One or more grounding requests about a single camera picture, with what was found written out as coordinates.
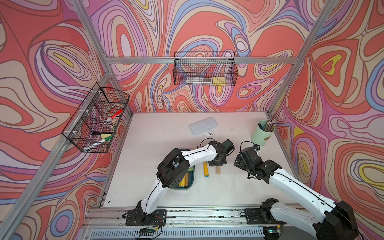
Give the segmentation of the blue rake yellow handle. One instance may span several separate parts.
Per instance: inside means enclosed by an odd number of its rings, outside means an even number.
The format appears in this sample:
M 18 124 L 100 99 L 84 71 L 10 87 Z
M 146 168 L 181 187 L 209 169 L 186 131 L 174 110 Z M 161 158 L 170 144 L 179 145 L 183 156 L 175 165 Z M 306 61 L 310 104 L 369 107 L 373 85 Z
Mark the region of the blue rake yellow handle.
M 204 176 L 209 177 L 209 168 L 207 162 L 204 162 Z

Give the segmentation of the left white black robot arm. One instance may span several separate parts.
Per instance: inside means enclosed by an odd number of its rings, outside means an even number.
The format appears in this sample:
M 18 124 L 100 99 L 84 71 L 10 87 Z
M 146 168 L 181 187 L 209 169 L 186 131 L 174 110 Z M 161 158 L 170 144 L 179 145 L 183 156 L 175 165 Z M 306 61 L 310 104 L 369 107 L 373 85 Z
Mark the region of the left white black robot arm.
M 179 148 L 171 150 L 157 167 L 157 178 L 152 189 L 135 207 L 134 214 L 137 216 L 137 221 L 142 223 L 155 212 L 161 198 L 169 189 L 179 186 L 189 168 L 205 162 L 212 167 L 223 166 L 234 149 L 235 146 L 230 140 L 225 140 L 223 143 L 213 140 L 195 150 Z

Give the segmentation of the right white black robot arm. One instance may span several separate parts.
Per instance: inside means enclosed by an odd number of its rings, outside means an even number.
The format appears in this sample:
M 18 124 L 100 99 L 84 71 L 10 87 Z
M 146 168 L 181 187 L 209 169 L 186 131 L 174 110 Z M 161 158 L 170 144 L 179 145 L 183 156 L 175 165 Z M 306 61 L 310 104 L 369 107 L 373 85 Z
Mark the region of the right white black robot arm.
M 248 173 L 248 179 L 257 179 L 283 191 L 297 201 L 304 210 L 281 203 L 275 198 L 262 202 L 258 215 L 250 209 L 245 213 L 265 224 L 284 222 L 314 236 L 318 240 L 355 240 L 361 233 L 353 208 L 346 202 L 335 202 L 309 188 L 291 176 L 272 160 L 263 161 L 254 145 L 240 150 L 235 167 Z

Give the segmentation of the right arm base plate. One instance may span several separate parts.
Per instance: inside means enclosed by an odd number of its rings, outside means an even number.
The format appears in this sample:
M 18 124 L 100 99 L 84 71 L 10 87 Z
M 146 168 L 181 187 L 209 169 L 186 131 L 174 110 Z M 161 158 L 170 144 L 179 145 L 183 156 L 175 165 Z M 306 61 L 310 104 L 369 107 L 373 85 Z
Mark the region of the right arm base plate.
M 244 209 L 243 217 L 246 218 L 248 225 L 284 225 L 285 222 L 276 220 L 271 213 L 272 206 L 278 202 L 275 198 L 269 198 L 259 208 Z

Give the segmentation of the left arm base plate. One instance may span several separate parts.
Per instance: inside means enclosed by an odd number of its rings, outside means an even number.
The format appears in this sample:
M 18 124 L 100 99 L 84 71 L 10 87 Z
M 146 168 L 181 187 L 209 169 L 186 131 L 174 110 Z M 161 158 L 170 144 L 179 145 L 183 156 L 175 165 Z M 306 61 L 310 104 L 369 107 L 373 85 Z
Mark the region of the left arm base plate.
M 129 210 L 122 215 L 126 226 L 162 226 L 166 224 L 167 210 L 157 209 L 151 214 L 145 214 L 142 209 Z

